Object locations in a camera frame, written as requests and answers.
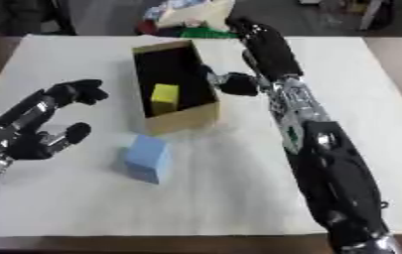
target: floor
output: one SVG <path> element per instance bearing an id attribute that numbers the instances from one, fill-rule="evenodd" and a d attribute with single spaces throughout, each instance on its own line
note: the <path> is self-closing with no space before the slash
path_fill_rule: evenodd
<path id="1" fill-rule="evenodd" d="M 76 29 L 84 36 L 134 35 L 144 12 L 163 0 L 69 0 Z M 298 0 L 236 0 L 233 15 L 251 17 L 286 36 L 402 37 L 402 0 L 396 1 L 394 23 L 381 31 L 359 33 L 325 26 L 320 9 Z"/>

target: blue cube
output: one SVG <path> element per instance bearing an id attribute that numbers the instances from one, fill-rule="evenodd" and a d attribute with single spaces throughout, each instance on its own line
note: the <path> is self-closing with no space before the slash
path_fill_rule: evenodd
<path id="1" fill-rule="evenodd" d="M 167 150 L 166 142 L 161 139 L 137 136 L 125 155 L 129 177 L 156 185 L 161 183 L 168 164 Z"/>

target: cloth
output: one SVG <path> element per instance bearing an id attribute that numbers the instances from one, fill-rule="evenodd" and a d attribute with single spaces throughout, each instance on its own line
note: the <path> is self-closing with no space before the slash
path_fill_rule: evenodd
<path id="1" fill-rule="evenodd" d="M 150 8 L 144 15 L 145 20 L 159 20 L 168 9 L 183 9 L 202 4 L 209 0 L 167 0 L 157 7 Z"/>
<path id="2" fill-rule="evenodd" d="M 41 87 L 100 78 L 110 98 L 72 105 L 58 129 L 91 135 L 49 161 L 17 162 L 0 182 L 0 236 L 265 235 L 323 232 L 287 163 L 267 98 L 218 94 L 216 124 L 162 136 L 172 164 L 159 186 L 118 173 L 119 148 L 143 131 L 132 47 L 174 39 L 27 37 L 0 75 L 0 114 Z M 402 233 L 402 96 L 360 38 L 289 38 L 317 100 L 374 174 L 384 218 Z M 196 40 L 218 74 L 251 73 L 234 40 Z"/>

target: foam block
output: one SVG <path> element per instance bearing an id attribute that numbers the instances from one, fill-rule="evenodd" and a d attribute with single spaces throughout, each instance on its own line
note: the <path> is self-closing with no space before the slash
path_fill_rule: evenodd
<path id="1" fill-rule="evenodd" d="M 156 84 L 151 96 L 154 115 L 175 112 L 179 104 L 179 87 L 173 84 Z"/>
<path id="2" fill-rule="evenodd" d="M 167 144 L 161 139 L 139 135 L 126 152 L 124 163 L 130 178 L 157 185 L 166 175 Z"/>

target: black robotic glove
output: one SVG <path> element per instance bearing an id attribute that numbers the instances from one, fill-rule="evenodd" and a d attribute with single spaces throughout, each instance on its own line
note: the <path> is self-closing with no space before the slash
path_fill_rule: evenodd
<path id="1" fill-rule="evenodd" d="M 289 45 L 276 29 L 247 18 L 227 19 L 226 24 L 253 56 L 255 63 L 249 63 L 249 60 L 247 63 L 269 81 L 289 74 L 303 75 Z"/>

